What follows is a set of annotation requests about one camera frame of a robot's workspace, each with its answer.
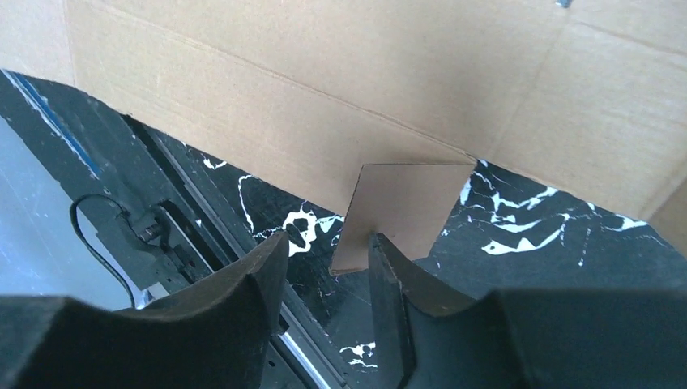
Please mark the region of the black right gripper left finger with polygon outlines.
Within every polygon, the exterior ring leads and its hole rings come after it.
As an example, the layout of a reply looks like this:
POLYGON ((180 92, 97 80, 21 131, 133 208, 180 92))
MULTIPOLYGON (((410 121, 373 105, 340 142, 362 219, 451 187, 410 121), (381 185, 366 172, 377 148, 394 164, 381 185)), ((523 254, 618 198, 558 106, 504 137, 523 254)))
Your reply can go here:
POLYGON ((4 388, 227 388, 209 361, 223 350, 198 347, 207 313, 180 298, 141 310, 107 311, 71 297, 1 300, 4 388))

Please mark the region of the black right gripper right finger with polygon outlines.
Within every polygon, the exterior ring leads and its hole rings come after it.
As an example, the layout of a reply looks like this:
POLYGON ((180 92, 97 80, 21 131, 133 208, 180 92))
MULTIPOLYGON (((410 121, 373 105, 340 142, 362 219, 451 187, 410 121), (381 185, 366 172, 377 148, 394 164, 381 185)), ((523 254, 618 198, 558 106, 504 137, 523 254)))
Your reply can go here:
POLYGON ((494 289, 474 299, 369 237, 383 388, 683 388, 686 295, 494 289))

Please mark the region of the brown cardboard box sheet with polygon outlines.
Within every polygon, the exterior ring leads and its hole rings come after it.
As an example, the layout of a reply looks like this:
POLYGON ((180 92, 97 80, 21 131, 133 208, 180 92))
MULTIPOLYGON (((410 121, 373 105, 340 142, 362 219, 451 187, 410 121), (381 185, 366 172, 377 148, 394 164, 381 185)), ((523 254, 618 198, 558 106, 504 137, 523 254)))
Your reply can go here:
POLYGON ((686 250, 683 1, 4 1, 1 67, 427 255, 478 160, 686 250))

